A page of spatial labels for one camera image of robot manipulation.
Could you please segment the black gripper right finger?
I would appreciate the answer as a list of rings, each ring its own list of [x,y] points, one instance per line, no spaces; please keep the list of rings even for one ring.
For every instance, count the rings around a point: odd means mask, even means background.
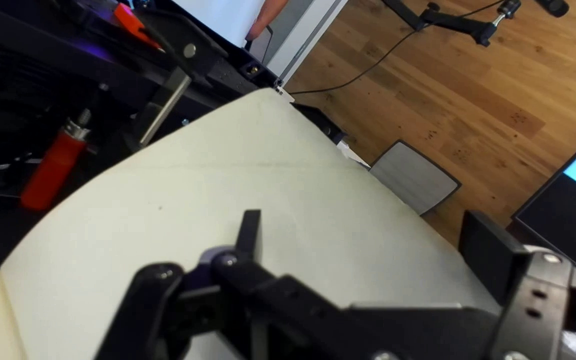
[[[498,304],[512,298],[527,264],[523,246],[482,212],[466,211],[457,252]]]

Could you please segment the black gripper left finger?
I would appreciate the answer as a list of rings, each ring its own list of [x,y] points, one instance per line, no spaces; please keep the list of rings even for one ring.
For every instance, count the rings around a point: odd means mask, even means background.
[[[235,254],[240,260],[251,260],[255,257],[255,241],[259,233],[259,211],[246,211],[240,223],[238,239],[235,239]]]

